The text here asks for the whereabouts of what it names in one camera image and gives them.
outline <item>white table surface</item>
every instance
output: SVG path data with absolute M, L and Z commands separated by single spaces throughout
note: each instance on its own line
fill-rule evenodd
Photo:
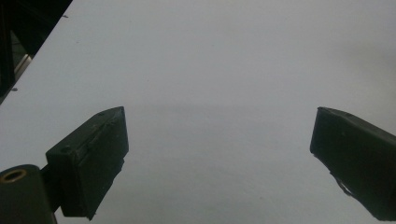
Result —
M 396 2 L 75 0 L 0 106 L 0 169 L 124 105 L 92 223 L 379 223 L 309 152 L 316 109 L 396 133 Z M 65 218 L 59 223 L 88 223 Z

